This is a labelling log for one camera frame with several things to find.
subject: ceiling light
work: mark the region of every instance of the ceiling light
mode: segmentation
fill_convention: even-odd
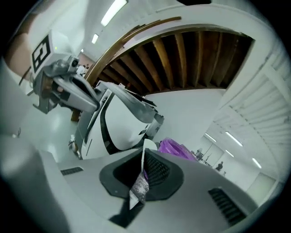
[[[92,43],[93,43],[93,44],[96,43],[98,37],[99,37],[99,36],[98,36],[97,34],[94,34],[93,39],[92,39]]]
[[[208,137],[210,137],[213,141],[215,141],[216,142],[216,140],[213,138],[213,137],[211,137],[211,136],[209,136],[209,134],[207,134],[207,133],[205,133]]]
[[[234,136],[232,136],[229,132],[226,132],[226,134],[230,136],[237,144],[239,144],[242,147],[242,144],[238,140],[236,140]]]
[[[257,161],[255,158],[253,158],[253,161],[255,162],[255,164],[256,164],[259,168],[262,168],[262,166],[258,163],[258,161]]]
[[[103,19],[101,20],[101,24],[106,26],[110,20],[116,15],[116,13],[126,4],[126,0],[115,0],[111,7],[108,9]]]
[[[233,158],[234,158],[234,156],[233,156],[233,154],[232,153],[230,153],[228,150],[226,150],[226,152],[227,153],[229,153]]]

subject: white ceiling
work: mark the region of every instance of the white ceiling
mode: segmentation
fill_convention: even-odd
[[[103,27],[101,19],[113,1],[55,0],[38,16],[30,37],[37,43],[49,29],[58,30],[69,37],[77,53],[83,48],[96,61],[133,27],[173,16],[182,16],[176,25],[215,24],[249,35],[256,40],[252,52],[225,93],[207,132],[235,159],[255,166],[251,160],[254,157],[264,173],[285,180],[291,162],[290,64],[264,17],[242,0],[213,0],[208,6],[189,7],[176,0],[128,0]],[[93,45],[95,33],[99,38]],[[230,139],[226,130],[244,146]]]

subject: purple plastic bag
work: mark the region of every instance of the purple plastic bag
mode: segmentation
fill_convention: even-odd
[[[158,151],[162,153],[176,155],[187,160],[197,161],[194,155],[189,150],[187,150],[183,145],[180,145],[179,143],[168,137],[161,141],[160,148]]]

